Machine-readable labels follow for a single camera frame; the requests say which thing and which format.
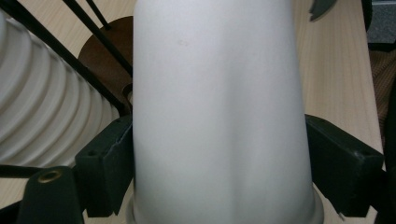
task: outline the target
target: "white cylindrical object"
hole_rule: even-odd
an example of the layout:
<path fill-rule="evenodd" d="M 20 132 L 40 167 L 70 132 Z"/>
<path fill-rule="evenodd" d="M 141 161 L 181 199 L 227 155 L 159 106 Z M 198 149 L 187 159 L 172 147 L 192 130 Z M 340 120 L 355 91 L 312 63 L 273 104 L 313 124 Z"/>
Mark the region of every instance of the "white cylindrical object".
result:
<path fill-rule="evenodd" d="M 290 0 L 138 1 L 136 224 L 318 224 Z"/>
<path fill-rule="evenodd" d="M 56 53 L 0 11 L 0 164 L 72 165 L 118 116 Z"/>

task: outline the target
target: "white plastic tube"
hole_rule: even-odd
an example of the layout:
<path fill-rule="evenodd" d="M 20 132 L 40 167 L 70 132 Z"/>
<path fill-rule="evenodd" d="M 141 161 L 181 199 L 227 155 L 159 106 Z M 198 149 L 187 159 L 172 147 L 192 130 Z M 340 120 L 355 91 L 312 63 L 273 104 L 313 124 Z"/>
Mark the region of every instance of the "white plastic tube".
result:
<path fill-rule="evenodd" d="M 118 112 L 0 11 L 0 164 L 71 165 Z"/>
<path fill-rule="evenodd" d="M 318 224 L 290 0 L 137 1 L 131 223 Z"/>

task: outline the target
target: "brown wooden piece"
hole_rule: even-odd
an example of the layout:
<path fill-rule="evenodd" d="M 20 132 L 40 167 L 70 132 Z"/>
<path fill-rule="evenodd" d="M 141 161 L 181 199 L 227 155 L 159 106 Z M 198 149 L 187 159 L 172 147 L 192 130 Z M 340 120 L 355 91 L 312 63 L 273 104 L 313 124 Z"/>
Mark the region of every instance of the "brown wooden piece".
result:
<path fill-rule="evenodd" d="M 134 17 L 124 17 L 110 22 L 110 30 L 101 28 L 102 33 L 114 44 L 122 56 L 133 62 Z M 95 36 L 91 36 L 81 49 L 78 59 L 125 105 L 121 115 L 132 113 L 131 104 L 124 88 L 131 86 L 131 76 L 113 58 Z"/>

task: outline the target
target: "corrugated white surface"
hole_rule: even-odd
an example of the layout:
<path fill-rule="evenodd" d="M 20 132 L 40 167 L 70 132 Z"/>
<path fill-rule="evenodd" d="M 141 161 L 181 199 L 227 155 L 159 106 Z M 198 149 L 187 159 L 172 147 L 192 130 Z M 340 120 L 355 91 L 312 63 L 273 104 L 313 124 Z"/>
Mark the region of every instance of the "corrugated white surface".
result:
<path fill-rule="evenodd" d="M 115 107 L 0 11 L 0 164 L 71 165 Z"/>

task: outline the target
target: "light wooden table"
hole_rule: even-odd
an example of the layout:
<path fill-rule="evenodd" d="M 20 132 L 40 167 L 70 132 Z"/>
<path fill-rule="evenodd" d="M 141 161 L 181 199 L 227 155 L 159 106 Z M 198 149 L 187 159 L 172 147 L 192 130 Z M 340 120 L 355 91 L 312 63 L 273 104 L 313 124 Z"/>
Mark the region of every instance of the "light wooden table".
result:
<path fill-rule="evenodd" d="M 324 18 L 309 22 L 312 0 L 293 0 L 297 47 L 303 83 L 305 113 L 329 120 L 382 152 L 376 116 L 361 0 L 338 1 Z M 91 33 L 62 0 L 20 0 L 76 56 Z M 86 8 L 97 24 L 85 1 Z M 133 15 L 135 0 L 95 1 L 108 21 Z M 25 180 L 0 179 L 0 207 L 21 199 Z M 325 223 L 374 223 L 367 218 L 343 221 L 322 198 Z M 118 217 L 88 218 L 86 223 L 124 223 Z"/>

